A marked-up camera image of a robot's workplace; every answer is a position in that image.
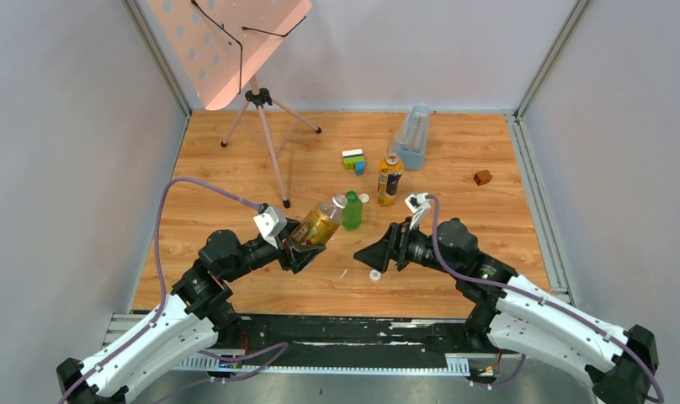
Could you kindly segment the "red yellow tea bottle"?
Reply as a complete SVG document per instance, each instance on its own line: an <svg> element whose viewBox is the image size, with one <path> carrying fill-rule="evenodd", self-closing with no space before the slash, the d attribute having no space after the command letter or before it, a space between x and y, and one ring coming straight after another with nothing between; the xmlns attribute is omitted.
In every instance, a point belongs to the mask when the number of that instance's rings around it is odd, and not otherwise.
<svg viewBox="0 0 680 404"><path fill-rule="evenodd" d="M290 233L290 242L299 251L325 246L343 223L343 211L348 200L344 194L335 194L322 201L305 216Z"/></svg>

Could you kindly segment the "green plastic bottle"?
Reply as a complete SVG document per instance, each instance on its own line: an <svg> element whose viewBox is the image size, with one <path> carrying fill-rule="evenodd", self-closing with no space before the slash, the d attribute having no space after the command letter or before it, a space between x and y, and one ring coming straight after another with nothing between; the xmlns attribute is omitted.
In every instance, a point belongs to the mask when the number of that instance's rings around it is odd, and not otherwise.
<svg viewBox="0 0 680 404"><path fill-rule="evenodd" d="M350 190L346 194L347 204L343 210L343 227L348 231L357 230L362 223L363 203L359 195Z"/></svg>

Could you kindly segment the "yellow blue milk tea bottle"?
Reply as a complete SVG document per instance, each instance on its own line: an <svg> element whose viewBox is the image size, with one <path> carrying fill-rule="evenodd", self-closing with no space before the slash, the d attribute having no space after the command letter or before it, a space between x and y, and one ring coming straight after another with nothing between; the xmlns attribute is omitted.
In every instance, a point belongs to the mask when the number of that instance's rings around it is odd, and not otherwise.
<svg viewBox="0 0 680 404"><path fill-rule="evenodd" d="M395 152L388 153L380 161L377 187L377 201L380 206L387 207L395 202L403 171L403 161Z"/></svg>

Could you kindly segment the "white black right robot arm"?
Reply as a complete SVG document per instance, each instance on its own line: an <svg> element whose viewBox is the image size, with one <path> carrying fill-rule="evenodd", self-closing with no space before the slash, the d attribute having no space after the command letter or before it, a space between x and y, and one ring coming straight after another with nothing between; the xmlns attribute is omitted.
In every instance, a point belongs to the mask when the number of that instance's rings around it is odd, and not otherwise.
<svg viewBox="0 0 680 404"><path fill-rule="evenodd" d="M613 325L543 291L514 268L482 252L477 238L454 218L428 236L409 221L390 224L354 259L384 273L410 263L449 274L475 303L464 340L475 351L490 346L537 359L573 376L601 403L663 403L656 382L656 338L635 325Z"/></svg>

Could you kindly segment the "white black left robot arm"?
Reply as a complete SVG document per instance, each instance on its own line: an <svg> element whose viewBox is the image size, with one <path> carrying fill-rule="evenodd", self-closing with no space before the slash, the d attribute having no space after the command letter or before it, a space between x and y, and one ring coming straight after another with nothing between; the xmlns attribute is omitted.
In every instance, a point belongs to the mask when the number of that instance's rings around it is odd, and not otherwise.
<svg viewBox="0 0 680 404"><path fill-rule="evenodd" d="M295 244L289 221L276 237L242 243L231 230L212 232L192 267L130 330L97 353L69 358L56 369L62 403L129 403L189 356L217 344L234 346L239 315L229 282L272 262L300 272L326 244Z"/></svg>

